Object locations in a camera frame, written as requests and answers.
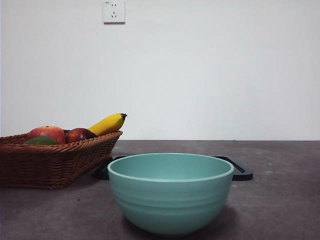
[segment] bowl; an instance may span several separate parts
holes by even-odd
[[[180,237],[208,225],[222,210],[234,166],[190,153],[147,153],[107,166],[115,201],[134,225]]]

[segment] banana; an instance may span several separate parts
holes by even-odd
[[[115,113],[111,114],[101,121],[97,122],[88,129],[97,136],[106,135],[118,131],[125,122],[127,114]]]

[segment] electrical outlet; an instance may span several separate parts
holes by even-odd
[[[103,3],[103,22],[105,24],[125,23],[125,0],[105,0]]]

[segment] black trivet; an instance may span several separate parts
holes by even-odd
[[[127,157],[127,156],[116,156],[114,159],[113,158],[112,159],[114,161],[124,157]],[[234,166],[232,181],[248,181],[253,179],[254,173],[250,168],[243,166],[238,162],[236,162],[235,160],[226,156],[213,156],[213,157],[228,161]],[[105,162],[101,166],[99,166],[94,171],[93,176],[99,180],[109,180],[108,169],[107,169],[108,164],[109,162]]]

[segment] red apple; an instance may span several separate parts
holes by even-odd
[[[95,135],[89,129],[78,127],[70,130],[66,134],[66,142],[73,143],[73,142],[78,142],[85,139],[93,139],[95,137],[97,137],[97,135]]]
[[[32,129],[28,135],[27,140],[38,136],[48,136],[58,141],[59,144],[66,143],[66,134],[64,130],[58,126],[39,126]]]

